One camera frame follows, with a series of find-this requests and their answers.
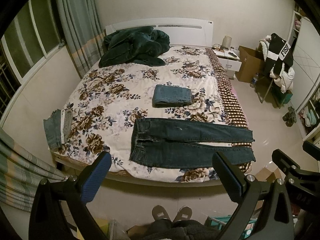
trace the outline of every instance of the window sill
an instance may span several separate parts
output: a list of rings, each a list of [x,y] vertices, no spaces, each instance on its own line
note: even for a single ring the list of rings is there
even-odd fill
[[[33,76],[46,64],[58,51],[63,49],[65,46],[59,49],[59,46],[56,46],[54,49],[52,49],[49,53],[47,58],[44,58],[44,60],[40,60],[37,64],[35,64],[28,73],[23,77],[22,84],[18,88],[18,90],[15,92],[13,97],[11,98],[7,108],[5,109],[1,119],[0,119],[0,127],[2,128],[4,125],[5,120],[8,117],[9,112],[11,111],[11,108],[13,107],[14,103],[16,102],[17,98],[23,91],[23,89],[26,87],[26,85],[29,83],[29,81],[33,78]]]

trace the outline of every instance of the wardrobe door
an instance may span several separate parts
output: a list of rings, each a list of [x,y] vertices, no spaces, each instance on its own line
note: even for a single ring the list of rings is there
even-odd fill
[[[319,85],[320,36],[313,24],[303,18],[293,52],[295,76],[291,103],[299,112]]]

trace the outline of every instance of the dark pants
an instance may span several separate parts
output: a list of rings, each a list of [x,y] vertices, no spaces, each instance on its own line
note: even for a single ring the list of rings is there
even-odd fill
[[[154,233],[163,233],[171,228],[177,228],[177,227],[187,227],[189,225],[201,225],[200,222],[195,221],[195,220],[181,220],[177,222],[171,222],[168,219],[159,219],[154,221],[148,230],[146,231],[145,236],[152,235]]]
[[[136,119],[130,161],[150,167],[191,169],[212,167],[212,156],[221,151],[232,164],[255,161],[249,147],[217,147],[198,142],[253,142],[246,128],[188,120]]]

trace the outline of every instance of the bed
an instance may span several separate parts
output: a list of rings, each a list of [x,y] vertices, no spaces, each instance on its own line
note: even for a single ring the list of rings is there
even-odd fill
[[[229,78],[213,50],[206,48],[212,43],[212,22],[144,19],[106,26],[106,32],[142,25],[153,25],[170,36],[170,50],[160,56],[166,65],[149,67],[128,63],[98,68],[97,62],[64,106],[73,111],[72,133],[68,142],[53,154],[64,164],[85,167],[105,150],[112,156],[110,173],[114,175],[161,182],[217,180],[213,168],[163,169],[129,161],[132,129],[137,118],[177,118],[248,128]],[[190,88],[193,104],[153,108],[151,99],[157,84]],[[209,144],[252,146],[251,143]],[[250,162],[239,167],[246,172]]]

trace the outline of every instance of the white nightstand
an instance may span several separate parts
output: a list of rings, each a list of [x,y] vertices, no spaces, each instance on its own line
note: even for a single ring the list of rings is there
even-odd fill
[[[229,78],[234,77],[235,71],[239,71],[241,67],[240,58],[238,56],[233,57],[229,52],[232,52],[231,50],[225,50],[224,52],[213,50],[213,52],[217,55],[222,67],[225,69],[226,74]]]

